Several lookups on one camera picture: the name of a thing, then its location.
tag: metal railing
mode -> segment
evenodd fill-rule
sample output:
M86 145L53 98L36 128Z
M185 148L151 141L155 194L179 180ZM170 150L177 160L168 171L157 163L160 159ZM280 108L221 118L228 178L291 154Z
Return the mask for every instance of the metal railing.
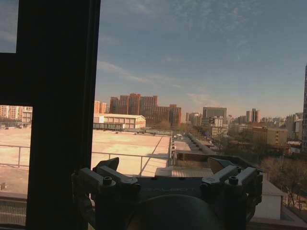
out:
M30 147L28 147L28 146L16 146L16 145L0 145L0 147L1 146L2 147L18 148L18 162L17 162L17 164L0 162L0 165L17 166L18 168L20 168L20 167L29 167L29 165L20 164L20 156L21 156L21 149L22 148L29 149Z
M115 155L115 156L127 156L127 157L140 157L141 158L141 163L140 163L140 173L139 175L142 175L142 171L144 170L144 168L146 167L146 164L143 167L143 158L148 158L148 161L150 160L150 158L154 158L154 159L163 159L163 160L167 160L166 165L169 164L169 155L167 157L157 157L154 154L150 154L147 156L140 156L140 155L131 155L131 154L121 154L121 153L108 153L108 152L92 152L92 154L105 154L105 155L109 155L108 159L111 159L111 155Z
M16 146L16 145L0 145L0 147L9 147L9 148L18 148L18 162L17 164L12 164L12 163L4 163L4 162L0 162L0 165L7 165L7 166L16 166L18 168L20 167L29 167L29 165L24 165L24 164L20 164L21 162L21 154L22 154L22 148L24 149L29 149L30 147L28 146ZM143 158L154 158L154 159L163 159L163 160L167 160L167 166L170 163L170 152L168 152L167 156L165 157L158 157L155 156L154 154L150 154L150 155L146 155L146 156L140 156L140 155L132 155L132 154L122 154L122 153L108 153L108 152L92 152L92 154L105 154L108 155L108 159L111 158L111 156L128 156L128 157L139 157L141 159L141 163L140 163L140 173L139 175L142 175L142 171L144 170L145 166L143 167Z

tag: window glass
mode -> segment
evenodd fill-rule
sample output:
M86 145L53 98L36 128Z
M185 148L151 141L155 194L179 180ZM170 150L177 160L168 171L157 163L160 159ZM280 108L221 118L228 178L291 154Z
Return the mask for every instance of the window glass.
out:
M0 1L0 52L15 53L17 41L18 0Z
M0 224L25 225L32 111L0 105Z

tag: low white building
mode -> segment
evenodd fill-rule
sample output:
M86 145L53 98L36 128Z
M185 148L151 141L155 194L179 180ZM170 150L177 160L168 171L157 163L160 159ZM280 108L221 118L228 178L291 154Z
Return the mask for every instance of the low white building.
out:
M94 123L123 124L124 128L144 128L146 119L142 115L95 114Z

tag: sky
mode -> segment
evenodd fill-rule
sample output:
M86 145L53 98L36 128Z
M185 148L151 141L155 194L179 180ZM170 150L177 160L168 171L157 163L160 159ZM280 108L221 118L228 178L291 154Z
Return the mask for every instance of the sky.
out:
M16 1L2 2L5 51L16 43L7 13ZM95 99L157 95L181 107L182 120L204 106L302 112L306 9L306 0L102 0Z

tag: window frame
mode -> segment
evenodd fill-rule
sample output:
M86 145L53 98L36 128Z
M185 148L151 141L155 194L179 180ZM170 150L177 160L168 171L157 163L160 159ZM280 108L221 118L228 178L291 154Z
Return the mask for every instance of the window frame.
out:
M33 107L25 229L87 228L71 174L91 166L99 16L100 0L19 0L16 53L0 53L0 104Z

